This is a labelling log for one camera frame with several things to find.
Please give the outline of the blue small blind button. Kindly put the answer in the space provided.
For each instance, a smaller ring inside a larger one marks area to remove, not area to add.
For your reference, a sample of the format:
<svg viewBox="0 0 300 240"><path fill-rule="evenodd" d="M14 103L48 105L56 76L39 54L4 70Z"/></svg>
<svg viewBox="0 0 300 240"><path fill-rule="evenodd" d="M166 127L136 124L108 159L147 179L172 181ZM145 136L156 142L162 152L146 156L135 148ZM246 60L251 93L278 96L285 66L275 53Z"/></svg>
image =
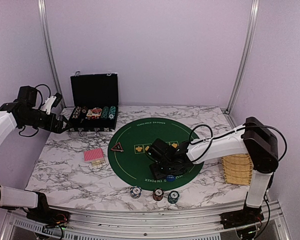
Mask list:
<svg viewBox="0 0 300 240"><path fill-rule="evenodd" d="M173 181L176 180L176 176L175 175L167 175L166 178L165 178L165 180L167 182L173 182Z"/></svg>

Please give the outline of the brown chip stack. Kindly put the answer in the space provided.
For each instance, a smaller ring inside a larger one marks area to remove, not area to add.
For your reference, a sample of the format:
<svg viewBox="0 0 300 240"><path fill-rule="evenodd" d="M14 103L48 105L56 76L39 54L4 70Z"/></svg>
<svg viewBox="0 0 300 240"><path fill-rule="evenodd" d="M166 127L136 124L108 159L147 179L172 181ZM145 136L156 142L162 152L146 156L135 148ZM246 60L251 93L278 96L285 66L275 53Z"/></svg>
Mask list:
<svg viewBox="0 0 300 240"><path fill-rule="evenodd" d="M152 197L155 201L161 201L164 197L164 191L161 188L156 188L152 192Z"/></svg>

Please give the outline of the triangular all-in button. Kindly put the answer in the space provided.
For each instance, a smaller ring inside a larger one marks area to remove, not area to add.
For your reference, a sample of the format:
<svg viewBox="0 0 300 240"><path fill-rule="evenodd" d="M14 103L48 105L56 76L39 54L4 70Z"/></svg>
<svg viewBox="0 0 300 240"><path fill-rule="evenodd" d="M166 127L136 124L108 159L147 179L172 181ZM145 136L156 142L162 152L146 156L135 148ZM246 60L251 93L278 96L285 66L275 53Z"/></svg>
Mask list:
<svg viewBox="0 0 300 240"><path fill-rule="evenodd" d="M123 152L124 151L120 142L116 143L110 150L113 152Z"/></svg>

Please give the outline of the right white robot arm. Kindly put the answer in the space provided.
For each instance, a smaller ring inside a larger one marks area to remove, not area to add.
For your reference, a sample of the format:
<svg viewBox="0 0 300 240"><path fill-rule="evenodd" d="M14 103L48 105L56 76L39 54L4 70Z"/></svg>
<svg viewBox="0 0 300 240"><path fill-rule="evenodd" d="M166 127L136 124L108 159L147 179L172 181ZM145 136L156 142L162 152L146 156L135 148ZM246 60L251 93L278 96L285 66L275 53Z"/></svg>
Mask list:
<svg viewBox="0 0 300 240"><path fill-rule="evenodd" d="M251 116L244 124L225 133L212 134L205 139L189 138L178 147L157 138L145 154L153 162L150 170L157 180L168 175L182 175L193 165L207 160L248 154L253 164L252 178L246 206L237 214L242 224L248 224L257 216L272 176L285 156L285 153L279 155L278 139L273 132L280 133L275 127L264 125Z"/></svg>

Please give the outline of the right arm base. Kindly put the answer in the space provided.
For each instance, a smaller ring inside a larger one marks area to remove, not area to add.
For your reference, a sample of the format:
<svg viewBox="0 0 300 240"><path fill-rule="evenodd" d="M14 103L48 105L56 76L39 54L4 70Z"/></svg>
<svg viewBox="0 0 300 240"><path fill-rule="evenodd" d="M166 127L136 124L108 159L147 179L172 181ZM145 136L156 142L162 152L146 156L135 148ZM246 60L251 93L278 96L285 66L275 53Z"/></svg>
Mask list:
<svg viewBox="0 0 300 240"><path fill-rule="evenodd" d="M224 229L254 224L265 219L264 215L259 211L245 212L243 210L222 213L220 214L220 218L220 223L223 225Z"/></svg>

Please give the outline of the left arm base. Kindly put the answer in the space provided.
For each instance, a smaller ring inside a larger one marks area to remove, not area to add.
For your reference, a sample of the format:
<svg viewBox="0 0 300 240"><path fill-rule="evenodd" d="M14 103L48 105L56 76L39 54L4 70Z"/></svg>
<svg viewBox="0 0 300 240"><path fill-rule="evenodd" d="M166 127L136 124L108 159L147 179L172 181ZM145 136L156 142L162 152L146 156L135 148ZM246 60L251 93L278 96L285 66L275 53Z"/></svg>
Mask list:
<svg viewBox="0 0 300 240"><path fill-rule="evenodd" d="M69 222L70 213L68 211L52 208L29 208L26 217L30 220L45 224L46 228L64 227Z"/></svg>

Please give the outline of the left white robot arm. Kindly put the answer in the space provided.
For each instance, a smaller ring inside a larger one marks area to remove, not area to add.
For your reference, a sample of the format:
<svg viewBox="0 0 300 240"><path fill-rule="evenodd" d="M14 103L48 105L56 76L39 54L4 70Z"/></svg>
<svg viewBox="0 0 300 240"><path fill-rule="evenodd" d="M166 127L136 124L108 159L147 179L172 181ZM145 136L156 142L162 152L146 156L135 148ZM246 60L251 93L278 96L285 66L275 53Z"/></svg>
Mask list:
<svg viewBox="0 0 300 240"><path fill-rule="evenodd" d="M38 108L37 94L42 95L37 87L21 86L17 98L13 102L4 103L0 107L0 146L16 128L30 126L35 130L61 134L71 128L71 123L63 115L57 117L52 108L58 106L62 95L56 93L42 100ZM0 208L33 209L34 215L43 223L53 219L53 211L49 208L47 197L40 192L21 190L0 184Z"/></svg>

